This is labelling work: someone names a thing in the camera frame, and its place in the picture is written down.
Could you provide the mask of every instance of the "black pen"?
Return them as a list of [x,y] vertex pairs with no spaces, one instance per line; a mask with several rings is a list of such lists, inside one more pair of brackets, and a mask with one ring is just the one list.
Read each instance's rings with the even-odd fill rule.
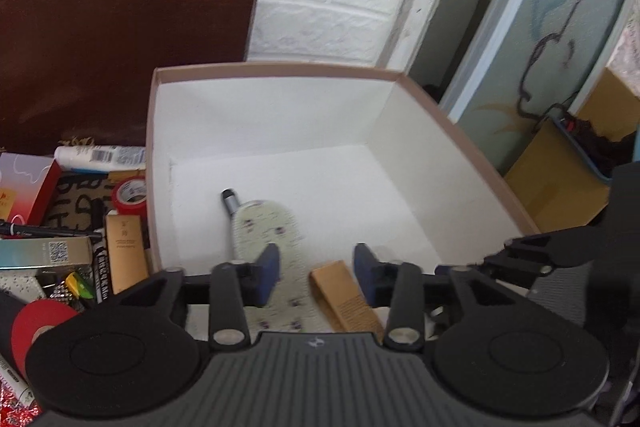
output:
[[89,237],[101,239],[99,233],[83,232],[82,230],[47,229],[33,225],[17,225],[0,219],[0,235],[14,235],[17,237]]

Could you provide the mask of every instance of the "red tape roll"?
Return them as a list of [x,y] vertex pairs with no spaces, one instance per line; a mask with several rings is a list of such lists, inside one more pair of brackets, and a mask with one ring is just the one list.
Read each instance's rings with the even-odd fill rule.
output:
[[111,192],[111,201],[119,214],[146,217],[146,182],[144,176],[127,178]]
[[33,301],[18,312],[11,327],[11,350],[14,352],[15,365],[24,378],[27,378],[24,361],[31,344],[45,331],[76,315],[78,312],[74,309],[51,299]]

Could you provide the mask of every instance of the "wooden headboard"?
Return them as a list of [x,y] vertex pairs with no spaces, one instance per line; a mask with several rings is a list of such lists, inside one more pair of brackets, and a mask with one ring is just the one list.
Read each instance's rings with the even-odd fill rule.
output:
[[0,146],[145,142],[153,70],[246,57],[255,0],[0,0]]

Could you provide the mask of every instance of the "metal screw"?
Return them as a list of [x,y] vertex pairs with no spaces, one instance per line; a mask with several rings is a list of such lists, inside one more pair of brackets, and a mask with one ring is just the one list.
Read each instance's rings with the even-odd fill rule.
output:
[[223,346],[234,346],[244,341],[244,333],[240,330],[218,330],[213,334],[213,340]]
[[413,344],[420,338],[420,333],[414,328],[396,328],[389,331],[389,338],[396,344]]

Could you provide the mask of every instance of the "open cardboard box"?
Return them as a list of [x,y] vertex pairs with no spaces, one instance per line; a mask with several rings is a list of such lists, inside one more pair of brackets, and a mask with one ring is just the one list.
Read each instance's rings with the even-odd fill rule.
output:
[[147,129],[152,251],[208,273],[232,259],[220,192],[295,215],[311,267],[356,243],[432,272],[536,228],[471,142],[408,77],[320,64],[154,74]]

